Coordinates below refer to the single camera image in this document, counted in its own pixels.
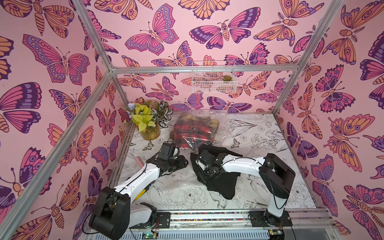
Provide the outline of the red black plaid shirt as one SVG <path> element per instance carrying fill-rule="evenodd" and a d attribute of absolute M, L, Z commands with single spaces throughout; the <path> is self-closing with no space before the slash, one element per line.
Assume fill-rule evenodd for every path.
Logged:
<path fill-rule="evenodd" d="M 180 149 L 197 150 L 202 144 L 213 145 L 219 121 L 210 117 L 181 115 L 177 118 L 170 137 Z"/>

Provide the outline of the yellow plaid shirt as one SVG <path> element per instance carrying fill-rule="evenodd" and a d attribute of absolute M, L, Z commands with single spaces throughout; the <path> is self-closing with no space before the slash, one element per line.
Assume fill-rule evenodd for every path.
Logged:
<path fill-rule="evenodd" d="M 220 122 L 209 116 L 182 115 L 174 125 L 174 136 L 180 139 L 214 141 Z"/>

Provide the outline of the clear plastic vacuum bag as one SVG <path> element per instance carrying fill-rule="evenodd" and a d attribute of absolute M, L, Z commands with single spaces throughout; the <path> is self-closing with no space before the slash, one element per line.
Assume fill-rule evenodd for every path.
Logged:
<path fill-rule="evenodd" d="M 160 176 L 169 175 L 192 165 L 197 181 L 210 191 L 227 190 L 236 186 L 239 173 L 224 173 L 216 157 L 234 154 L 216 147 L 215 137 L 220 122 L 208 116 L 184 114 L 177 118 L 169 138 L 146 163 L 160 169 Z"/>

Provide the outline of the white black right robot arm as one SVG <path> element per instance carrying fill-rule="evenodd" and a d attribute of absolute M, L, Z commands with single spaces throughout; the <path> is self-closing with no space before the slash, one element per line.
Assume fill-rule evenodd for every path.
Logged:
<path fill-rule="evenodd" d="M 191 163 L 198 181 L 226 199 L 235 195 L 240 174 L 260 177 L 270 192 L 266 214 L 275 218 L 282 217 L 296 177 L 295 171 L 275 154 L 251 158 L 226 148 L 201 147 L 197 155 L 191 154 Z"/>

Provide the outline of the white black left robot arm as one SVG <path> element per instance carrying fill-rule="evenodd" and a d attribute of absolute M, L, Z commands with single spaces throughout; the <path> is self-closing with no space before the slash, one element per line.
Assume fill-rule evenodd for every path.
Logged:
<path fill-rule="evenodd" d="M 180 155 L 179 147 L 175 143 L 164 142 L 139 172 L 118 186 L 101 190 L 95 209 L 86 217 L 92 233 L 118 240 L 134 226 L 155 227 L 159 222 L 157 208 L 147 203 L 133 205 L 134 200 L 158 178 L 187 165 L 188 161 Z"/>

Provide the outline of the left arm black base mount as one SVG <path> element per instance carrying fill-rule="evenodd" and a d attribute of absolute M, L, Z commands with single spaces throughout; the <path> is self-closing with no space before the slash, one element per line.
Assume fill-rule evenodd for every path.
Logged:
<path fill-rule="evenodd" d="M 159 212 L 148 203 L 131 206 L 130 229 L 168 229 L 171 223 L 170 212 Z"/>

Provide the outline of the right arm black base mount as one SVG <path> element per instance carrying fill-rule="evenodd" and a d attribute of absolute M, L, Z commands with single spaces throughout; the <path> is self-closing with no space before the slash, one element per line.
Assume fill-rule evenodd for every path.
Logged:
<path fill-rule="evenodd" d="M 267 210 L 250 211 L 248 220 L 251 221 L 252 227 L 292 227 L 292 220 L 287 211 L 283 211 L 281 217 L 270 214 Z"/>

